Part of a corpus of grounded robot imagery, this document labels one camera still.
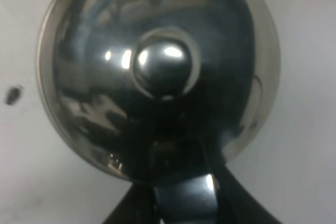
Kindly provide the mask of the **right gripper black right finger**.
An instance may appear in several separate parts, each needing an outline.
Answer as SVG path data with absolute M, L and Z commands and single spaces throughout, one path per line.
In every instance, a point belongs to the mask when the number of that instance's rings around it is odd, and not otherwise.
M 215 166 L 215 177 L 219 182 L 218 223 L 280 223 L 226 166 Z

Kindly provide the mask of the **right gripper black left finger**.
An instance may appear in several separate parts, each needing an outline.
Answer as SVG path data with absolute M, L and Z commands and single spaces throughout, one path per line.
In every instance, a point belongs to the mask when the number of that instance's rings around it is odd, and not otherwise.
M 103 224 L 155 223 L 152 188 L 133 184 Z

